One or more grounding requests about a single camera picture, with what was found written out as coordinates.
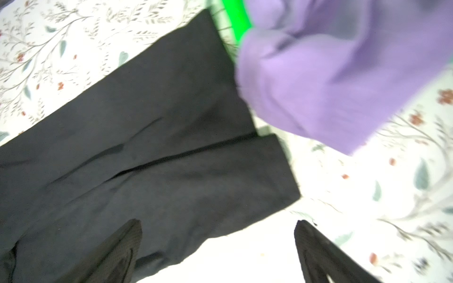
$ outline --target white bedsheet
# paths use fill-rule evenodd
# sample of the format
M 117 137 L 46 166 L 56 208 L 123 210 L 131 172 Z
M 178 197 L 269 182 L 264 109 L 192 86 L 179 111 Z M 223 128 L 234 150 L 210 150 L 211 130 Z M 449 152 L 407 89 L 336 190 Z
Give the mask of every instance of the white bedsheet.
M 230 54 L 227 16 L 214 1 Z M 166 33 L 204 0 L 16 0 L 0 12 L 0 145 L 72 100 Z M 210 239 L 146 282 L 300 283 L 299 219 L 315 223 L 383 282 L 453 282 L 453 66 L 353 156 L 269 127 L 303 195 L 234 234 Z

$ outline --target pant leg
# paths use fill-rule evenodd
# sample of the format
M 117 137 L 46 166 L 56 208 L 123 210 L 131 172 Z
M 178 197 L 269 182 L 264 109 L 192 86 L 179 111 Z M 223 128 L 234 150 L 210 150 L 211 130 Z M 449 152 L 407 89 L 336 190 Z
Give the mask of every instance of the pant leg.
M 121 171 L 254 131 L 203 11 L 0 147 L 0 255 Z
M 39 221 L 17 244 L 13 282 L 52 282 L 136 218 L 143 238 L 135 282 L 298 198 L 275 136 L 217 144 L 119 175 Z

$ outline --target lavender fabric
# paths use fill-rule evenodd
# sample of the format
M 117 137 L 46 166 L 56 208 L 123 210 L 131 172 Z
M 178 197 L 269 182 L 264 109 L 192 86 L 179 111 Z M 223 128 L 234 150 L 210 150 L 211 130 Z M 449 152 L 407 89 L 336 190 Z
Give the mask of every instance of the lavender fabric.
M 271 125 L 351 154 L 453 54 L 453 0 L 245 0 L 236 80 Z

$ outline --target green fabric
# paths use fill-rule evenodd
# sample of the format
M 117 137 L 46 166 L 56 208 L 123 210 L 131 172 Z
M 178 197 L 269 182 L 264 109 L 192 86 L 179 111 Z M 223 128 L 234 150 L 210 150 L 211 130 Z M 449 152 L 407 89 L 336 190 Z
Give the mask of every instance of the green fabric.
M 242 0 L 222 0 L 225 11 L 231 21 L 236 41 L 241 41 L 244 33 L 251 28 L 251 23 Z

